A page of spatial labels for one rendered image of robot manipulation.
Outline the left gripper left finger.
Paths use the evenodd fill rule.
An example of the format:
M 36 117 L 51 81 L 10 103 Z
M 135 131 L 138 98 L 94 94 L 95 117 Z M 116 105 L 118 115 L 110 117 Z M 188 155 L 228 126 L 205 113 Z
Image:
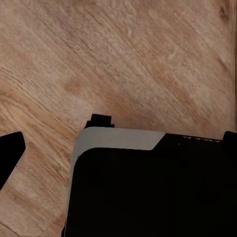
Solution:
M 22 132 L 0 137 L 0 190 L 26 149 Z

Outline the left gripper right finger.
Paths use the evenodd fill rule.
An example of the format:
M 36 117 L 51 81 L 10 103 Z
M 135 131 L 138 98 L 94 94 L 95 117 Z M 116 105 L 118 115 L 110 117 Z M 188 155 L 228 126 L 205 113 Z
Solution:
M 221 148 L 237 171 L 237 133 L 226 131 Z

